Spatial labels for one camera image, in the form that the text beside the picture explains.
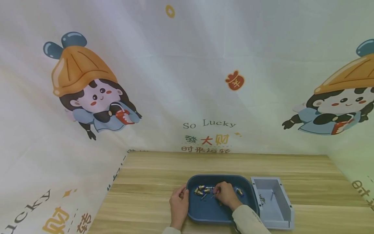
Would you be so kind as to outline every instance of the wooden tabletop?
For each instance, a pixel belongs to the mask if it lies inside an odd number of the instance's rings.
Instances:
[[[324,155],[131,152],[89,234],[161,234],[172,191],[196,174],[280,177],[295,209],[296,234],[372,234],[374,212]],[[183,234],[236,233],[188,218]]]

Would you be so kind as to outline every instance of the left hand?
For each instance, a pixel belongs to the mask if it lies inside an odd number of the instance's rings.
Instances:
[[[172,228],[181,230],[184,220],[187,218],[188,213],[188,195],[189,190],[186,189],[186,184],[174,190],[170,197],[171,209],[171,224]]]

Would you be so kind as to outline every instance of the right hand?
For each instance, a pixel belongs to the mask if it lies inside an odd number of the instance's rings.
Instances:
[[[237,198],[233,186],[225,181],[218,183],[214,187],[213,193],[218,200],[220,200],[224,205],[230,207],[232,211],[235,211],[236,208],[243,204]]]

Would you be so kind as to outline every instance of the metal screw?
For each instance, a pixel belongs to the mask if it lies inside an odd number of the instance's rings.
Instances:
[[[207,195],[207,194],[205,194],[205,195],[204,195],[200,200],[203,200],[203,198],[204,198],[204,200],[205,200],[206,195]]]

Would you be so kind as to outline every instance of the printed fabric backdrop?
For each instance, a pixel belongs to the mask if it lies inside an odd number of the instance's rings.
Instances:
[[[89,229],[127,153],[327,154],[374,210],[374,2],[0,2],[0,230]]]

